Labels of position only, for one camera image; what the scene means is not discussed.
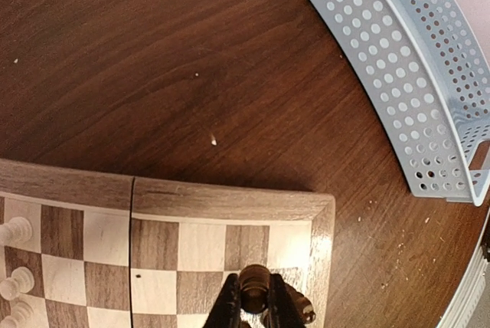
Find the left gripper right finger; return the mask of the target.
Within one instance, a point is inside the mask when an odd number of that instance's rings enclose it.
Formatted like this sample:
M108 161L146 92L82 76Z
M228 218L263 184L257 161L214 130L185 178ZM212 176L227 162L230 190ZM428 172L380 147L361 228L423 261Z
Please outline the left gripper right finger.
M298 310L292 301L280 274L269 276L268 324L270 328L304 328Z

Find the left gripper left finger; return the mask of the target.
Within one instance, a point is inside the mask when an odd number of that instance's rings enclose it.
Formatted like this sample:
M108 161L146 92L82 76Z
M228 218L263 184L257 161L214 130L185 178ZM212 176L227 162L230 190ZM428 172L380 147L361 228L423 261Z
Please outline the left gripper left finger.
M204 328L237 328L240 326L240 282L237 274L229 274L208 314Z

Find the eleventh dark chess piece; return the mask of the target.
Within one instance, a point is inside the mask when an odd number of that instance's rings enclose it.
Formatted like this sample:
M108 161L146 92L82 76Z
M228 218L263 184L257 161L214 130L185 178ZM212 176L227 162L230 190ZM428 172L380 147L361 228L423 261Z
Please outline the eleventh dark chess piece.
M260 314L267 308L270 271L260 264L246 266L239 274L241 308L251 314Z

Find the wooden chess board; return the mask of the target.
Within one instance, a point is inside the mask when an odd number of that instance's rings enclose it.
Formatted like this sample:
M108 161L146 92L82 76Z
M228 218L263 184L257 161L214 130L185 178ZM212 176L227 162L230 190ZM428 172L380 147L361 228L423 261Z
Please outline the wooden chess board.
M335 199L1 162L3 327L201 327L260 264L322 327Z

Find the light blue plastic basket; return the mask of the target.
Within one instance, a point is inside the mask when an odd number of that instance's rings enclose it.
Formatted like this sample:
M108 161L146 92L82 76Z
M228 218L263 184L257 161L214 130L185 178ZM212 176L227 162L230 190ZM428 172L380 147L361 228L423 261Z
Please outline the light blue plastic basket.
M309 0L369 96L417 197L479 206L489 67L456 0Z

